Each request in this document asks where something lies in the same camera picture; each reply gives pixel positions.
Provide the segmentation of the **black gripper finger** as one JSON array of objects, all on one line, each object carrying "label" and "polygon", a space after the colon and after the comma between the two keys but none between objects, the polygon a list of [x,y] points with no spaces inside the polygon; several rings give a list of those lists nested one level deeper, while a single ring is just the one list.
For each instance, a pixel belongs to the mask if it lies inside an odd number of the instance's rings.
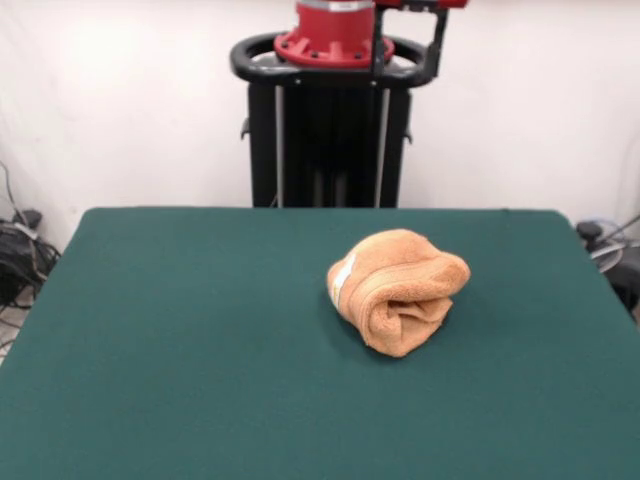
[{"label": "black gripper finger", "polygon": [[436,78],[439,73],[440,59],[443,48],[444,36],[448,22],[448,11],[446,9],[434,10],[436,25],[431,43],[426,49],[426,63],[424,71],[430,78]]},{"label": "black gripper finger", "polygon": [[387,7],[375,7],[373,19],[373,31],[371,42],[371,64],[370,74],[372,76],[383,76],[393,53],[393,44],[388,44],[383,33],[384,14]]}]

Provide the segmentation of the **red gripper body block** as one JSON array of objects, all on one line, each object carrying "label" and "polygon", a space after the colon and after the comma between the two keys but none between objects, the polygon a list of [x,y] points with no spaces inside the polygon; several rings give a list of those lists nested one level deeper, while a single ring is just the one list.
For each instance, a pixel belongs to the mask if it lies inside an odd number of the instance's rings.
[{"label": "red gripper body block", "polygon": [[375,0],[377,8],[395,10],[463,9],[468,0]]}]

